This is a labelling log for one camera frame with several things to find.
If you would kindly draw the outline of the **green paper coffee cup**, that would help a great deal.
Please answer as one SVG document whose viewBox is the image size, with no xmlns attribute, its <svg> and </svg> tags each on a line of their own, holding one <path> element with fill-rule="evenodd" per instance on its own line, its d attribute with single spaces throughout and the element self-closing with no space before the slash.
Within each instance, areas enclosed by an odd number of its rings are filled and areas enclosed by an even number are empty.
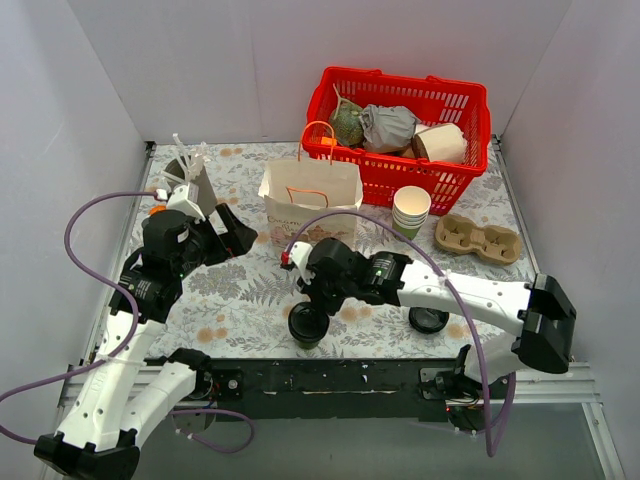
<svg viewBox="0 0 640 480">
<path fill-rule="evenodd" d="M 312 350 L 316 348 L 321 341 L 321 338 L 303 338 L 303 337 L 295 337 L 295 344 L 304 350 Z"/>
</svg>

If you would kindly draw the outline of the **stack of green paper cups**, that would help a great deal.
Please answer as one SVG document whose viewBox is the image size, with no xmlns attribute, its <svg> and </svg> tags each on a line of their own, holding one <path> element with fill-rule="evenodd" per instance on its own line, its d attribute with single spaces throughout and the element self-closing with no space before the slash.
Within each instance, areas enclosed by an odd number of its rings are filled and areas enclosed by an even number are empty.
<svg viewBox="0 0 640 480">
<path fill-rule="evenodd" d="M 431 209 L 429 193 L 418 186 L 405 186 L 395 192 L 392 207 L 392 228 L 413 240 L 424 225 Z"/>
</svg>

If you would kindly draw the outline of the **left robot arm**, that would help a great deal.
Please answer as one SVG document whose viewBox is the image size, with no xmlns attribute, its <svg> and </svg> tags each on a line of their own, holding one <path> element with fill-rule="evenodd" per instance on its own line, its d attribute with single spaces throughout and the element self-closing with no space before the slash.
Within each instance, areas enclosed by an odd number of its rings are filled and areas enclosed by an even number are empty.
<svg viewBox="0 0 640 480">
<path fill-rule="evenodd" d="M 215 208 L 225 227 L 165 208 L 142 223 L 143 244 L 124 262 L 119 288 L 92 368 L 68 416 L 36 441 L 34 455 L 72 479 L 130 479 L 155 427 L 183 398 L 205 398 L 213 386 L 202 368 L 208 356 L 182 349 L 136 397 L 130 392 L 145 357 L 183 292 L 183 280 L 201 266 L 248 253 L 257 237 L 228 205 Z"/>
</svg>

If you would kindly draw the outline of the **black plastic cup lid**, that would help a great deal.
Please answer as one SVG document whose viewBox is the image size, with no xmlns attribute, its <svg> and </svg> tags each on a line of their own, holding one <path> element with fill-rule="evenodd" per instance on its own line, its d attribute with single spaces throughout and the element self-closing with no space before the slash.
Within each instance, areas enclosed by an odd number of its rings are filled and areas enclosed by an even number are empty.
<svg viewBox="0 0 640 480">
<path fill-rule="evenodd" d="M 311 302 L 296 304 L 288 314 L 288 328 L 293 338 L 321 338 L 327 334 L 329 316 Z"/>
</svg>

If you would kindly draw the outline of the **beige paper bag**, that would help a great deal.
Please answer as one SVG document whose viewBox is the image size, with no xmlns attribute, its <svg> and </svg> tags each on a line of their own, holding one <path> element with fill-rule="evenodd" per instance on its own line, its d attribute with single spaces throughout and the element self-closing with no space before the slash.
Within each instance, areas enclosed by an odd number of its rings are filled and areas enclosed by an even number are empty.
<svg viewBox="0 0 640 480">
<path fill-rule="evenodd" d="M 266 208 L 267 224 L 273 249 L 281 253 L 295 233 L 307 221 L 322 214 L 340 215 L 322 219 L 308 227 L 299 237 L 315 244 L 334 237 L 353 245 L 358 211 L 363 201 L 359 167 L 341 162 L 329 152 L 313 159 L 299 151 L 294 157 L 270 158 L 258 190 Z"/>
</svg>

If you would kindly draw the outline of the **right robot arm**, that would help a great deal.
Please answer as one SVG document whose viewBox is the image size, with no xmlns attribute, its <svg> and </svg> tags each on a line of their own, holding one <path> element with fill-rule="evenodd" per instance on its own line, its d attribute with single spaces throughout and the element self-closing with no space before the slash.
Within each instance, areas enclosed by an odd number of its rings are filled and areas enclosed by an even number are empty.
<svg viewBox="0 0 640 480">
<path fill-rule="evenodd" d="M 330 317 L 348 298 L 406 307 L 412 316 L 468 315 L 499 328 L 500 335 L 463 347 L 451 369 L 427 380 L 434 397 L 477 397 L 488 384 L 524 368 L 548 374 L 569 370 L 576 310 L 551 276 L 500 282 L 440 275 L 406 255 L 381 251 L 366 257 L 334 238 L 316 245 L 297 242 L 282 262 L 298 270 L 298 288 L 309 298 L 289 315 L 290 333 L 305 346 L 324 338 Z"/>
</svg>

